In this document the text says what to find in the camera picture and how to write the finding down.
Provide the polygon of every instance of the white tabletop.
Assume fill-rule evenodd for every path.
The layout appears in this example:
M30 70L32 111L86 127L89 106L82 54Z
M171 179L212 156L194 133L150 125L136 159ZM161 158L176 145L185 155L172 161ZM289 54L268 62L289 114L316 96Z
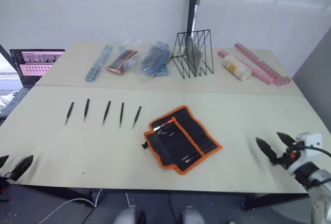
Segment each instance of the white tabletop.
M90 98L86 122L83 113ZM101 126L108 100L111 107ZM74 107L64 125L70 103ZM119 114L125 103L121 129ZM186 175L159 166L143 149L148 123L187 105L223 149ZM142 106L134 130L132 124ZM281 166L272 167L255 137L281 155L285 145L277 131L295 137L311 131L331 135L303 96L215 94L175 91L35 86L0 127L1 153L10 155L1 172L23 157L35 156L18 183L41 186L114 189L167 189L226 192L305 192ZM316 164L331 170L329 158Z
M302 95L293 81L287 85L267 85L251 77L241 82L221 66L217 52L220 48L213 49L215 73L202 75L196 78L183 79L174 65L169 61L167 77L149 78L137 73L135 70L126 71L123 75L111 73L103 69L94 82L86 82L85 76L92 64L103 50L105 43L100 42L75 42L69 47L52 68L39 80L37 85L101 87L122 89L148 89L162 91L186 91L232 94L276 94L276 95ZM235 48L225 49L232 55L244 61L248 59ZM287 76L282 65L269 50L252 50L264 59L271 67L283 76ZM118 46L113 46L113 51L107 65L118 56Z

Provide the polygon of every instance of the black wire rack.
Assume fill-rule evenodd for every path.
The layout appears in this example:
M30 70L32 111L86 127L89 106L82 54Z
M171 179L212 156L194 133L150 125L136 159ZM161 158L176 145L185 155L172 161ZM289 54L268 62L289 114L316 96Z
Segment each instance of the black wire rack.
M191 78L208 71L214 74L212 35L210 30L177 33L171 59L180 75Z

